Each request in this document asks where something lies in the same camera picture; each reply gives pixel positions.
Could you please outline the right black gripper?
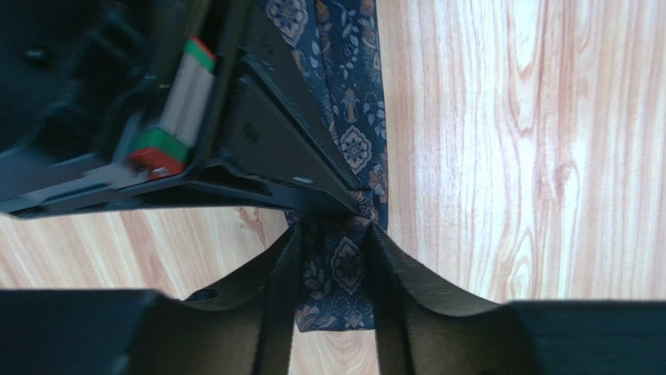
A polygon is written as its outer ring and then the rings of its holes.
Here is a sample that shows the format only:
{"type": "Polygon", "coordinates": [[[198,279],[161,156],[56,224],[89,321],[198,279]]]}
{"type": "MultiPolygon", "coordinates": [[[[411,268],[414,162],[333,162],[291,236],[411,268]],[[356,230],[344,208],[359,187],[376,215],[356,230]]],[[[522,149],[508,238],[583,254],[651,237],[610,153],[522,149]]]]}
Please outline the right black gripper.
{"type": "Polygon", "coordinates": [[[1,211],[21,219],[248,205],[247,1],[4,1],[1,211]]]}

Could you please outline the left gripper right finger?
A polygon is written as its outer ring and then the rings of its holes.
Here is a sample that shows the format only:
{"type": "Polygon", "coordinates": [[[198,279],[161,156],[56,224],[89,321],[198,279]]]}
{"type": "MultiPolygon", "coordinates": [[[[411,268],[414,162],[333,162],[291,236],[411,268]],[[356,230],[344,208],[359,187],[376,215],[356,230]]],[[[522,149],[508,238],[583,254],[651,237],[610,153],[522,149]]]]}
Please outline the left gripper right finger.
{"type": "Polygon", "coordinates": [[[375,337],[383,374],[508,374],[507,314],[367,231],[375,337]]]}

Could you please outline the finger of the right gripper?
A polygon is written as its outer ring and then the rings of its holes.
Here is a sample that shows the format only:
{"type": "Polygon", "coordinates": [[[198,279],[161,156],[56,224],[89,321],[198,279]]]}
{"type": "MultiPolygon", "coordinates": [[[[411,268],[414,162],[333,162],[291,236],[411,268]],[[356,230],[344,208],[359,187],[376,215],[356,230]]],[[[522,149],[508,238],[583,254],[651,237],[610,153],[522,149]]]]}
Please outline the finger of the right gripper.
{"type": "Polygon", "coordinates": [[[354,214],[360,182],[261,4],[212,2],[202,36],[221,66],[198,149],[199,172],[187,184],[188,205],[354,214]]]}

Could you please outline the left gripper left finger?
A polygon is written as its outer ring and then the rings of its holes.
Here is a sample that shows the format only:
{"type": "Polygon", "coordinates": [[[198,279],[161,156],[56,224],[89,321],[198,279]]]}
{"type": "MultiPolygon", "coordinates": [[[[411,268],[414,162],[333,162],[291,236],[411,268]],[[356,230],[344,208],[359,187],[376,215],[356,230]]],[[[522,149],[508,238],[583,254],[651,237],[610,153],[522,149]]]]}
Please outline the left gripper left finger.
{"type": "Polygon", "coordinates": [[[286,374],[302,239],[300,227],[289,229],[256,258],[199,291],[200,298],[165,302],[156,373],[286,374]]]}

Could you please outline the dark paisley tie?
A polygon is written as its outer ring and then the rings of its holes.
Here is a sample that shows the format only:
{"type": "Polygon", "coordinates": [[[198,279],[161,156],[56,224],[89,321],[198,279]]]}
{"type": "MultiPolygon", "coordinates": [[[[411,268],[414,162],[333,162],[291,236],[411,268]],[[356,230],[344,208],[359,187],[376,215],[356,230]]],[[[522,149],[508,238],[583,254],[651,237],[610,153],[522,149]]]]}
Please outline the dark paisley tie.
{"type": "Polygon", "coordinates": [[[389,223],[389,163],[377,4],[265,1],[360,188],[359,213],[309,219],[295,323],[299,331],[374,328],[367,232],[389,223]]]}

